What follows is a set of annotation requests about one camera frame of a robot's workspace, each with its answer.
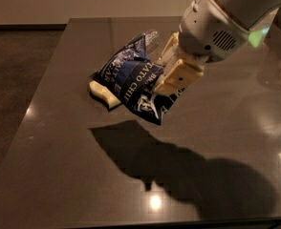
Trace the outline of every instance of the vent slot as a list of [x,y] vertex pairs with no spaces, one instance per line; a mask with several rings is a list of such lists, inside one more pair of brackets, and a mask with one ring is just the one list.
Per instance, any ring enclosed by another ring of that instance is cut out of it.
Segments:
[[214,33],[213,43],[223,51],[229,51],[235,47],[236,39],[226,31],[217,31]]

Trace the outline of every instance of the wall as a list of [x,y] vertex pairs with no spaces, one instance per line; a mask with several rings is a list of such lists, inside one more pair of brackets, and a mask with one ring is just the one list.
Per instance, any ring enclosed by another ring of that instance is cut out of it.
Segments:
[[0,0],[0,25],[66,24],[70,18],[176,16],[192,0]]

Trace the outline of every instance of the gray table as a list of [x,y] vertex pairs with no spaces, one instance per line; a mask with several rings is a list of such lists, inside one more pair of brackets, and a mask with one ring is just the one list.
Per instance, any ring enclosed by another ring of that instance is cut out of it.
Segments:
[[0,168],[0,228],[281,219],[281,31],[206,66],[162,126],[108,112],[88,75],[179,17],[72,19]]

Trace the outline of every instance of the brown floor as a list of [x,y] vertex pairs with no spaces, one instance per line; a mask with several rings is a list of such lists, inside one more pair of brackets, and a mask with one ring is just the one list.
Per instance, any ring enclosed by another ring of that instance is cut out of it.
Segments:
[[0,31],[0,165],[63,31]]

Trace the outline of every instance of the crumpled bag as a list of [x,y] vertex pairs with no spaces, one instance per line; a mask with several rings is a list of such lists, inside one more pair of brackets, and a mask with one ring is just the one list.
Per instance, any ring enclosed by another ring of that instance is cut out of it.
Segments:
[[184,91],[170,96],[153,93],[153,87],[163,74],[163,66],[151,62],[146,55],[145,33],[140,34],[94,75],[133,114],[157,125]]

